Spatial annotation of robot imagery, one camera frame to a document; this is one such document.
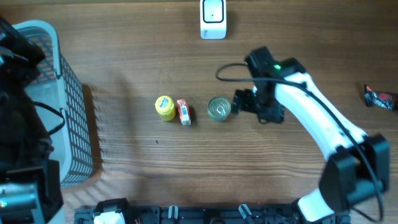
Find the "red white small carton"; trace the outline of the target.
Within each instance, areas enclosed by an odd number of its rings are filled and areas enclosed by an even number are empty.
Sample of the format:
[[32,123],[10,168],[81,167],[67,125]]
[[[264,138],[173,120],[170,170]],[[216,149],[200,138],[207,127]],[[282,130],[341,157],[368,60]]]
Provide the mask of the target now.
[[189,106],[187,102],[184,99],[179,99],[177,100],[177,105],[178,105],[178,113],[181,123],[184,126],[190,125],[192,121],[190,118]]

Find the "yellow lidded jar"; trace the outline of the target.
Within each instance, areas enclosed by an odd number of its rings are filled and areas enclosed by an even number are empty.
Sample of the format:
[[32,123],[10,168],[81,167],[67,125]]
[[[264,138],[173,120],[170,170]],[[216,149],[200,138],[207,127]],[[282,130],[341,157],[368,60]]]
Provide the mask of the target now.
[[171,121],[176,115],[175,103],[169,96],[160,96],[155,102],[155,109],[164,121]]

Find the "black red snack packet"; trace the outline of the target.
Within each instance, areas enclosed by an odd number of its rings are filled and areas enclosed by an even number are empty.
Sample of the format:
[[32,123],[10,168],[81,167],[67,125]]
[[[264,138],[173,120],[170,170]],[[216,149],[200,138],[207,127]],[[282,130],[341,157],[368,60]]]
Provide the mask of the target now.
[[397,93],[373,91],[367,84],[364,84],[364,101],[367,107],[377,105],[387,110],[397,111]]

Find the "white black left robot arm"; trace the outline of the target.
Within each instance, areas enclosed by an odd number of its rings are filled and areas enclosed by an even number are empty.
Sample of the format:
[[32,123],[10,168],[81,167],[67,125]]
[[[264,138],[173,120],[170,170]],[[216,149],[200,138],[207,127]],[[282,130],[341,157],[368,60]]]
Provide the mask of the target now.
[[51,134],[37,114],[42,107],[25,89],[39,75],[45,53],[1,19],[1,223],[48,223],[61,209],[58,161]]

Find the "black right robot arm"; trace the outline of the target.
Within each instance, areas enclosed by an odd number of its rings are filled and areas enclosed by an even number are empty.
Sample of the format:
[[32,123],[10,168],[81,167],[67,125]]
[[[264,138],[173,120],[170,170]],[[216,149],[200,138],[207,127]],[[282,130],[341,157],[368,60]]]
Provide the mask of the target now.
[[276,61],[267,47],[253,50],[242,66],[252,90],[236,90],[232,112],[257,115],[260,123],[282,123],[289,110],[318,144],[325,166],[318,187],[296,202],[301,221],[337,217],[375,198],[384,218],[383,193],[390,188],[390,145],[346,119],[321,93],[296,59]]

